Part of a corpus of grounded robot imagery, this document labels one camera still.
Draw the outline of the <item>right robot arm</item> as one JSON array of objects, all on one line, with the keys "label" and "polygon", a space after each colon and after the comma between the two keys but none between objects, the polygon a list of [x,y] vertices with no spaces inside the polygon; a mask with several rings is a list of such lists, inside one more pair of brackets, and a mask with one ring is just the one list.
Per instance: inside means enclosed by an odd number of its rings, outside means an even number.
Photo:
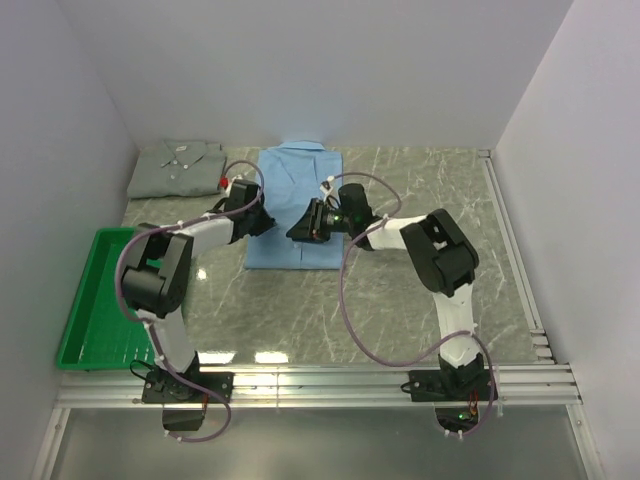
[{"label": "right robot arm", "polygon": [[410,218],[375,214],[364,187],[348,183],[329,198],[310,200],[305,213],[287,231],[294,242],[321,244],[334,233],[349,235],[367,251],[408,253],[423,286],[433,295],[439,331],[440,387],[446,397],[470,396],[484,370],[481,349],[473,339],[472,291],[479,256],[462,229],[445,209]]}]

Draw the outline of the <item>light blue long sleeve shirt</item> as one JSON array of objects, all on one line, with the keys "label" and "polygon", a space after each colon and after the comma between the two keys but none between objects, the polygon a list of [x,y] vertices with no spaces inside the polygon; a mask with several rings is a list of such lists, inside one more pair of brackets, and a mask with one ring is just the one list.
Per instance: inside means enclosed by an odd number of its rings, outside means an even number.
[{"label": "light blue long sleeve shirt", "polygon": [[321,196],[320,185],[343,171],[343,157],[311,141],[284,142],[259,152],[265,180],[265,207],[276,221],[268,232],[248,240],[248,270],[337,270],[343,257],[343,236],[322,244],[294,242],[287,231],[301,219],[310,200]]}]

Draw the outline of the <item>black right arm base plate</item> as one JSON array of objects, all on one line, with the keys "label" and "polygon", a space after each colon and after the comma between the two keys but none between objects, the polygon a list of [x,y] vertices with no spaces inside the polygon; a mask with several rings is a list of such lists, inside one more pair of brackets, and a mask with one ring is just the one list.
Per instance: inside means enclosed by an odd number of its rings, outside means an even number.
[{"label": "black right arm base plate", "polygon": [[454,372],[411,370],[400,386],[413,403],[434,403],[438,426],[445,436],[463,439],[481,424],[480,403],[491,408],[498,390],[488,370],[465,377]]}]

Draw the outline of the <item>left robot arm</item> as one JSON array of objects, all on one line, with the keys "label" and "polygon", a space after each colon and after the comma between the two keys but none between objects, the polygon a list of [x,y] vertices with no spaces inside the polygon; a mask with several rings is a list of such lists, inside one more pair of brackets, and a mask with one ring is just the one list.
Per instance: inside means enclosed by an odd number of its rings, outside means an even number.
[{"label": "left robot arm", "polygon": [[189,402],[209,389],[201,384],[198,354],[186,332],[182,303],[192,259],[275,226],[261,186],[234,178],[225,197],[202,216],[170,226],[144,223],[123,249],[116,267],[116,295],[133,321],[143,325],[154,351],[143,394]]}]

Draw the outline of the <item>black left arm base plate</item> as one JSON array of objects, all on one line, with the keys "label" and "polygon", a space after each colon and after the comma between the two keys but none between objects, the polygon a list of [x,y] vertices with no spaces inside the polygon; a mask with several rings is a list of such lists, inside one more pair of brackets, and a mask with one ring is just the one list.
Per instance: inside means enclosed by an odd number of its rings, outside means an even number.
[{"label": "black left arm base plate", "polygon": [[210,405],[231,400],[234,374],[202,372],[198,357],[184,373],[178,373],[179,379],[158,365],[137,359],[130,362],[129,370],[144,382],[141,403],[163,407],[162,426],[169,434],[198,432]]}]

